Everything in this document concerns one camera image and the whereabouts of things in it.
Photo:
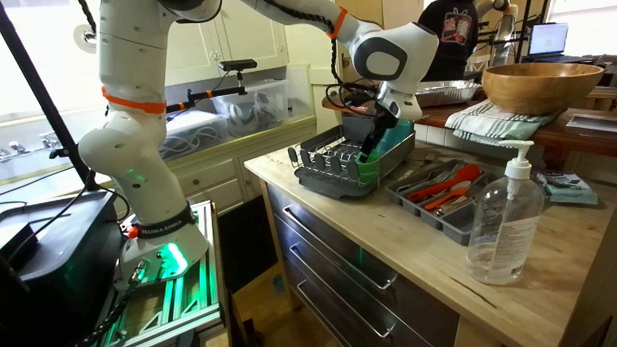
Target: hand sanitizer bottle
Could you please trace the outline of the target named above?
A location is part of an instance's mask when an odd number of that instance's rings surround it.
[[[482,189],[466,254],[468,274],[493,285],[512,283],[522,274],[543,208],[543,191],[530,179],[532,166],[524,158],[534,143],[499,145],[518,148],[518,156],[507,162],[505,177]]]

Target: kitchen counter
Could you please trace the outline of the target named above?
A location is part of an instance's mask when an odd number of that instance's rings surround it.
[[[416,145],[408,162],[435,152],[464,158],[458,152]],[[493,287],[464,274],[466,247],[389,202],[383,189],[356,200],[316,195],[297,183],[285,150],[248,160],[244,166],[264,187],[273,185],[287,193],[310,214],[451,306],[460,316],[457,345],[480,345],[478,339],[464,343],[468,333],[480,335],[487,345],[578,345],[605,322],[605,306],[613,303],[615,312],[615,299],[605,301],[615,297],[615,285],[603,281],[617,276],[615,254],[607,247],[617,239],[613,187],[593,185],[601,197],[597,208],[547,206],[520,281]]]

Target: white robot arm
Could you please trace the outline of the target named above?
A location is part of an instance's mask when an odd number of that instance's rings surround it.
[[[243,0],[279,23],[312,23],[343,42],[354,69],[379,79],[378,108],[368,154],[385,127],[405,114],[428,71],[437,38],[418,25],[381,31],[337,8],[331,0]],[[104,0],[100,2],[100,79],[108,118],[86,133],[79,154],[94,171],[110,175],[127,197],[135,220],[129,229],[115,287],[173,279],[206,251],[189,202],[158,154],[165,137],[165,42],[173,21],[208,21],[221,0]]]

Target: monitor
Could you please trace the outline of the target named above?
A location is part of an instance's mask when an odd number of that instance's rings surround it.
[[[528,54],[561,54],[565,50],[566,25],[541,23],[532,27]]]

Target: cloth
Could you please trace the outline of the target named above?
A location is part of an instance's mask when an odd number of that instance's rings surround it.
[[[499,141],[530,139],[553,116],[520,116],[497,108],[484,100],[447,118],[445,127],[453,129],[455,137],[497,145]]]

